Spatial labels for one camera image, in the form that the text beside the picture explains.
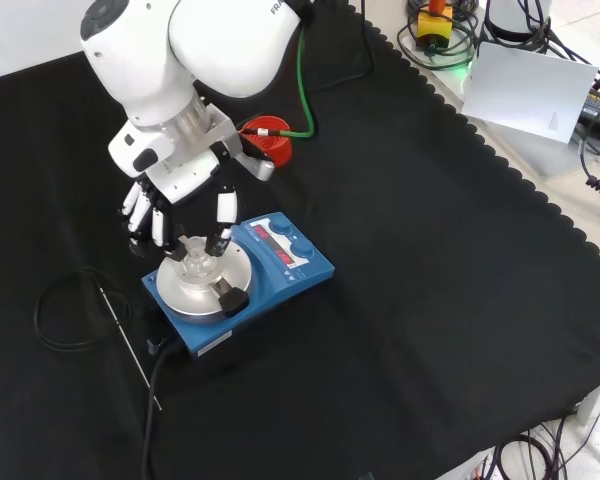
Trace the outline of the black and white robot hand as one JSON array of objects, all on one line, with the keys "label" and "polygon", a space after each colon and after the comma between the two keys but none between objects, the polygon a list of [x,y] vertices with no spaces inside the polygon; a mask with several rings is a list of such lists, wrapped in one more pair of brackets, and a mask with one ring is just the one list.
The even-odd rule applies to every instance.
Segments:
[{"label": "black and white robot hand", "polygon": [[153,244],[163,254],[182,261],[188,247],[185,232],[173,223],[173,210],[204,186],[216,188],[216,221],[204,235],[203,252],[222,257],[237,221],[237,192],[223,177],[222,165],[243,153],[232,121],[211,121],[200,131],[173,123],[145,129],[128,121],[108,146],[118,168],[133,183],[119,213],[130,249],[142,255]]}]

